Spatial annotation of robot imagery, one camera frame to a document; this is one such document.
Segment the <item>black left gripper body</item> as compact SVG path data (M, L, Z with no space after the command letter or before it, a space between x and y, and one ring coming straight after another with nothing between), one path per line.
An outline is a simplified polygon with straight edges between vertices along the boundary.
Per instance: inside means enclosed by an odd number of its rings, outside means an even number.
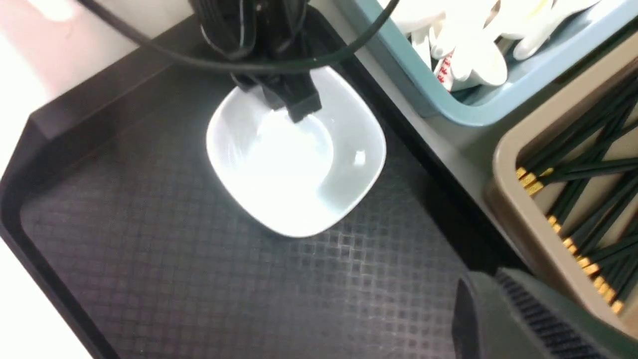
M301 60L312 52L304 29L305 0L191 0L189 5L209 45L232 63ZM295 123L322 108L308 71L231 76L244 92L260 89L265 105L287 109Z

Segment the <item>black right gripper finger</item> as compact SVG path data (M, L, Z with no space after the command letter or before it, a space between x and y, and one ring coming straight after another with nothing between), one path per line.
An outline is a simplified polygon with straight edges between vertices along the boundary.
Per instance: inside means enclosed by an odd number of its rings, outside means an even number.
M510 268L458 280L457 359L635 359L637 341L535 277Z

